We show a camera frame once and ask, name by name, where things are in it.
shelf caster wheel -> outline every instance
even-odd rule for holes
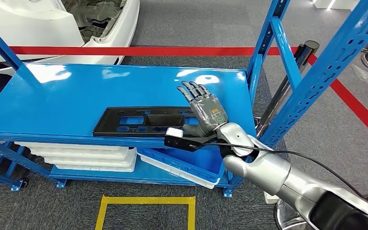
[[[21,188],[27,187],[27,185],[29,184],[29,179],[21,178],[21,180],[22,180],[22,185],[20,187]]]

blue shelf top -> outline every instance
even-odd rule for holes
[[[136,159],[135,170],[130,173],[59,169],[56,166],[53,166],[50,177],[70,180],[102,180],[132,183],[196,185],[194,182],[141,161],[139,156],[137,156]],[[228,184],[228,174],[225,172],[217,187],[228,187]]]
[[[21,77],[30,72],[34,83]],[[188,106],[176,89],[185,80],[205,84],[229,120],[254,135],[245,79],[234,69],[25,64],[0,93],[0,139],[163,147],[162,138],[93,137],[92,130],[107,107]]]

white plastic tray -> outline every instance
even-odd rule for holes
[[[73,170],[93,170],[93,171],[112,171],[112,172],[127,172],[131,173],[135,170],[136,165],[136,154],[132,163],[128,167],[99,167],[99,166],[82,166],[82,165],[67,165],[58,164],[56,165],[59,169],[73,169]]]
[[[15,142],[30,148],[34,155],[43,157],[70,157],[87,159],[123,160],[127,157],[128,147],[100,145],[71,145],[36,142]]]
[[[166,170],[168,171],[169,173],[172,173],[176,176],[179,176],[179,177],[182,177],[184,179],[187,179],[189,181],[192,181],[196,184],[199,184],[199,185],[202,185],[204,187],[207,187],[207,188],[214,188],[215,185],[217,185],[219,183],[219,180],[220,178],[218,178],[218,180],[215,182],[215,183],[212,183],[212,182],[209,182],[209,181],[206,181],[202,178],[199,178],[197,176],[194,176],[192,174],[189,174],[188,172],[185,172],[185,171],[182,171],[180,169],[177,169],[177,168],[174,168],[168,164],[165,164],[165,163],[162,163],[160,161],[157,161],[153,158],[150,158],[150,157],[147,157],[147,156],[144,156],[144,155],[141,155],[140,153],[138,153],[138,155],[140,156],[140,159],[148,164],[151,164],[153,166],[156,166],[157,168],[160,168],[160,169],[163,169],[163,170]]]
[[[129,167],[136,158],[136,149],[128,151],[123,160],[109,159],[86,159],[75,157],[44,157],[46,163],[55,165],[80,165],[80,166],[101,166],[101,167]]]

black cable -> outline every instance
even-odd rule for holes
[[[318,165],[320,165],[324,169],[328,170],[334,176],[338,177],[339,180],[341,180],[343,183],[345,183],[350,189],[352,189],[352,191],[354,191],[359,197],[361,197],[362,199],[365,199],[365,197],[358,190],[356,190],[348,181],[346,181],[343,177],[341,177],[339,174],[337,174],[336,172],[334,172],[328,166],[324,165],[323,163],[317,161],[314,158],[311,158],[309,156],[303,155],[301,153],[293,152],[293,151],[288,151],[288,150],[269,150],[269,149],[267,150],[267,149],[258,148],[258,147],[249,147],[249,146],[244,146],[244,145],[233,145],[233,144],[228,144],[228,143],[205,143],[203,145],[231,146],[231,147],[238,147],[238,148],[249,149],[249,150],[265,151],[265,152],[270,152],[270,153],[288,153],[288,154],[297,155],[297,156],[303,157],[305,159],[308,159],[308,160],[310,160],[310,161],[312,161],[314,163],[317,163]]]

black metal pole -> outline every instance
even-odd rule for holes
[[[304,44],[299,45],[298,50],[294,54],[294,58],[296,59],[297,66],[300,72],[304,71],[305,67],[308,63],[308,57],[311,54],[314,54],[320,44],[318,42],[308,40]],[[260,119],[260,122],[256,126],[257,137],[261,137],[263,133],[265,133],[267,127],[271,119],[273,118],[276,111],[279,109],[281,104],[284,102],[288,92],[290,92],[290,82],[288,81],[287,75],[284,77],[280,86],[278,87],[275,95],[273,96],[270,104],[267,106],[265,112]]]

